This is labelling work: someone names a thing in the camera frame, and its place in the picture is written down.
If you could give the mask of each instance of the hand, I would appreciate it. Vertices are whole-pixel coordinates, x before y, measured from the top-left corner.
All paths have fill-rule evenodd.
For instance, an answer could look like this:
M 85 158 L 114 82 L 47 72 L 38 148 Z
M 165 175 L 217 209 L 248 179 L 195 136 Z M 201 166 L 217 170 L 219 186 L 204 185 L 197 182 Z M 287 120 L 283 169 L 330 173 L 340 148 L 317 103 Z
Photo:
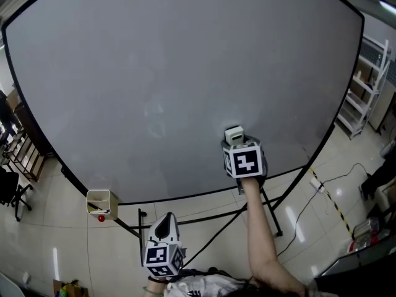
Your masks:
M 260 193 L 259 183 L 257 182 L 256 178 L 253 177 L 241 178 L 241 184 L 245 191 L 245 194 L 252 192 Z

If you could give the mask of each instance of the white floor tile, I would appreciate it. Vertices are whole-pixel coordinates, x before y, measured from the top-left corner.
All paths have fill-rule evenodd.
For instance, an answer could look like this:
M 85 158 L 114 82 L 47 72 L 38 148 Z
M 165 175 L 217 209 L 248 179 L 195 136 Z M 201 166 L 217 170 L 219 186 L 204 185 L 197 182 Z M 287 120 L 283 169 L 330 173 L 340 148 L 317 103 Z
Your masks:
M 317 190 L 310 183 L 310 180 L 313 177 L 314 176 L 308 172 L 298 184 L 304 191 L 307 199 L 310 199 L 317 192 Z M 321 225 L 326 232 L 334 228 L 341 220 L 333 202 L 324 193 L 316 194 L 316 196 L 311 200 L 311 207 L 314 209 L 315 214 L 321 221 Z
M 347 251 L 346 245 L 352 241 L 344 222 L 338 222 L 332 230 L 327 232 L 327 236 L 333 246 L 332 254 L 334 256 L 344 256 Z
M 288 186 L 289 183 L 285 183 L 267 191 L 269 199 L 282 195 Z M 274 235 L 274 242 L 278 253 L 283 251 L 293 239 L 296 219 L 307 202 L 307 197 L 299 185 L 297 185 L 289 194 L 289 196 L 279 205 L 279 207 L 275 209 L 275 215 L 280 228 L 283 231 L 283 236 L 280 237 L 275 237 L 277 233 L 275 222 L 268 207 L 266 205 L 264 206 L 265 214 L 267 216 L 272 234 Z M 245 203 L 246 201 L 238 202 L 238 207 L 241 208 Z M 244 221 L 247 222 L 247 212 L 242 213 L 242 216 Z M 308 205 L 298 220 L 298 234 L 296 235 L 296 239 L 293 241 L 290 247 L 280 255 L 280 261 L 285 262 L 291 259 L 310 246 L 312 243 L 317 241 L 324 234 L 325 231 L 323 230 L 318 217 L 316 216 L 312 207 Z
M 356 203 L 356 205 L 345 217 L 345 220 L 348 222 L 351 230 L 353 230 L 356 225 L 366 221 L 367 214 L 373 207 L 374 203 L 372 203 L 370 200 L 363 201 L 363 199 L 360 199 Z
M 53 176 L 44 214 L 44 225 L 87 227 L 85 197 L 64 177 Z
M 312 168 L 317 168 L 324 163 L 332 160 L 339 154 L 339 152 L 340 151 L 338 150 L 337 146 L 331 140 L 328 140 L 317 158 L 314 160 Z
M 337 126 L 337 124 L 329 137 L 329 141 L 336 146 L 340 153 L 353 145 L 353 141 L 349 139 L 349 136 L 339 126 Z
M 120 205 L 118 206 L 118 218 L 125 222 L 129 226 L 136 226 L 139 224 L 139 208 L 147 213 L 147 216 L 143 218 L 143 224 L 153 223 L 157 220 L 155 215 L 154 204 L 142 204 L 142 205 Z M 88 215 L 88 227 L 89 228 L 103 228 L 107 226 L 119 226 L 112 220 L 105 220 L 99 222 L 97 217 Z
M 332 252 L 332 245 L 327 235 L 324 235 L 305 251 L 284 263 L 283 266 L 299 281 L 308 285 L 315 276 L 335 260 L 335 256 L 330 252 Z
M 2 261 L 0 263 L 0 272 L 17 285 L 23 284 L 22 277 L 24 275 L 24 272 L 18 269 L 16 266 L 12 265 L 10 262 Z
M 280 176 L 277 176 L 274 178 L 267 179 L 264 183 L 264 189 L 266 191 L 269 191 L 270 189 L 273 189 L 280 185 L 284 185 L 287 182 L 290 182 L 290 184 L 291 184 L 291 182 L 297 177 L 297 175 L 299 174 L 300 171 L 301 170 L 296 170 L 296 171 L 292 171 L 292 172 L 284 174 L 284 175 L 280 175 Z
M 31 290 L 33 290 L 33 291 L 35 291 L 35 292 L 37 292 L 37 293 L 39 293 L 41 295 L 44 295 L 44 296 L 47 296 L 47 297 L 53 297 L 54 296 L 53 284 L 45 283 L 42 280 L 39 280 L 39 279 L 37 279 L 35 277 L 32 277 L 30 279 L 30 283 L 29 283 L 28 287 Z
M 239 194 L 238 188 L 231 189 L 230 191 L 233 193 L 236 202 L 246 199 L 244 194 Z
M 77 278 L 92 295 L 88 267 L 87 229 L 43 226 L 43 281 L 71 282 Z
M 28 189 L 25 195 L 28 205 L 32 207 L 32 211 L 24 210 L 23 215 L 20 217 L 22 223 L 43 225 L 51 181 L 52 176 L 41 178 L 37 183 L 31 182 L 33 190 Z
M 62 164 L 60 164 L 60 162 L 57 162 L 57 164 L 55 166 L 54 176 L 56 176 L 56 175 L 63 175 L 62 174 Z
M 44 162 L 43 168 L 41 169 L 39 179 L 54 175 L 54 171 L 58 163 L 59 162 L 55 157 L 47 158 Z
M 156 202 L 154 205 L 158 218 L 167 212 L 173 212 L 176 218 L 178 218 L 234 203 L 233 192 L 229 190 L 198 197 Z
M 183 247 L 187 248 L 187 262 L 220 230 L 231 217 L 209 220 L 179 226 Z M 238 217 L 228 228 L 186 268 L 206 271 L 217 267 L 236 278 L 250 278 L 248 260 L 248 233 L 241 217 Z
M 6 223 L 2 236 L 6 241 L 7 254 L 3 256 L 10 264 L 36 278 L 43 277 L 41 247 L 43 227 L 25 223 Z
M 369 174 L 373 174 L 384 162 L 379 152 L 371 144 L 356 144 L 346 150 L 344 156 L 350 164 L 361 163 Z
M 121 227 L 88 229 L 88 251 L 95 297 L 142 295 L 149 274 L 135 236 Z
M 25 205 L 19 206 L 18 209 L 18 217 L 22 216 L 24 213 Z M 14 223 L 17 222 L 15 219 L 15 208 L 12 208 L 11 205 L 7 207 L 7 205 L 2 205 L 1 206 L 1 220 L 0 220 L 0 225 L 1 224 L 8 224 L 8 223 Z
M 366 179 L 366 174 L 358 165 L 346 177 L 341 177 L 327 183 L 325 181 L 348 174 L 352 166 L 353 164 L 344 155 L 339 155 L 315 169 L 316 175 L 324 183 L 332 199 L 336 202 L 344 216 L 360 199 L 358 186 Z
M 193 215 L 185 215 L 183 217 L 178 217 L 177 220 L 178 220 L 178 223 L 180 223 L 180 222 L 188 221 L 188 220 L 195 220 L 195 219 L 207 218 L 207 217 L 214 216 L 214 215 L 221 215 L 223 213 L 233 212 L 238 209 L 239 208 L 238 208 L 237 204 L 233 203 L 230 205 L 221 206 L 219 208 L 195 213 Z

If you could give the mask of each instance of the white cloth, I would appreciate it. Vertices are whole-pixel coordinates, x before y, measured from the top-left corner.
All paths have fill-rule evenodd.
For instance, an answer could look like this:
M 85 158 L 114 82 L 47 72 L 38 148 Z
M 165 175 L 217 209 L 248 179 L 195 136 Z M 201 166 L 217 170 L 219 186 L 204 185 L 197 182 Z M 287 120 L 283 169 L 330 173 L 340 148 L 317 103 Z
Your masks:
M 176 283 L 169 283 L 164 295 L 190 297 L 194 295 L 189 295 L 189 293 L 199 291 L 201 297 L 226 296 L 240 285 L 243 285 L 242 281 L 219 274 L 188 276 Z

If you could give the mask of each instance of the small white box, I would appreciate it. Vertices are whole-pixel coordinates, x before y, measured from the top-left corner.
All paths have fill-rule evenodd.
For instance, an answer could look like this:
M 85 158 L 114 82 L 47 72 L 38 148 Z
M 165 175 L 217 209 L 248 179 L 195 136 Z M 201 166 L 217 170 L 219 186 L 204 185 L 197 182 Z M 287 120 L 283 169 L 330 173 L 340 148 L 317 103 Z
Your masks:
M 258 143 L 222 146 L 225 169 L 232 178 L 262 175 L 261 146 Z
M 87 193 L 87 212 L 102 215 L 107 220 L 118 218 L 118 199 L 109 190 L 92 190 Z
M 231 146 L 242 144 L 244 142 L 243 128 L 237 126 L 225 131 L 225 141 Z

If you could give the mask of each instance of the tiled floor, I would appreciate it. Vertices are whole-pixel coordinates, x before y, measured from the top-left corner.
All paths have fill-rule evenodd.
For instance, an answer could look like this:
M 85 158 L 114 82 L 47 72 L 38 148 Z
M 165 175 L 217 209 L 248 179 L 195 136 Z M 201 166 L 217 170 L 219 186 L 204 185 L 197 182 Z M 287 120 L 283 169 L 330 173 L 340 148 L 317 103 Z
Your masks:
M 358 162 L 372 173 L 382 164 L 379 151 L 384 140 L 369 126 L 353 140 L 336 127 L 313 168 L 321 181 L 347 173 Z M 268 180 L 265 183 L 268 197 L 281 195 L 297 174 L 296 171 Z M 283 230 L 283 236 L 275 239 L 278 252 L 290 242 L 296 217 L 314 194 L 314 188 L 309 185 L 311 177 L 306 174 L 276 210 Z M 362 167 L 356 166 L 347 177 L 326 184 L 351 227 L 363 221 L 373 206 L 359 197 L 358 185 L 364 179 Z M 33 210 L 24 210 L 20 223 L 15 221 L 11 207 L 0 206 L 0 271 L 17 282 L 28 272 L 32 276 L 30 286 L 48 296 L 52 296 L 54 278 L 64 281 L 78 278 L 82 286 L 88 287 L 90 296 L 138 296 L 148 275 L 140 266 L 138 239 L 112 221 L 99 223 L 88 216 L 84 197 L 63 177 L 56 160 L 47 161 L 34 187 L 28 194 Z M 137 225 L 137 209 L 141 208 L 148 213 L 145 223 L 152 223 L 169 211 L 178 221 L 183 221 L 237 210 L 244 203 L 244 196 L 237 191 L 225 191 L 190 199 L 121 206 L 119 217 L 129 225 Z M 187 259 L 230 218 L 180 226 Z M 204 270 L 216 266 L 235 277 L 250 277 L 246 236 L 246 213 L 243 213 L 191 263 L 191 268 Z M 295 277 L 309 283 L 349 240 L 350 235 L 332 203 L 318 194 L 301 215 L 297 237 L 280 261 Z

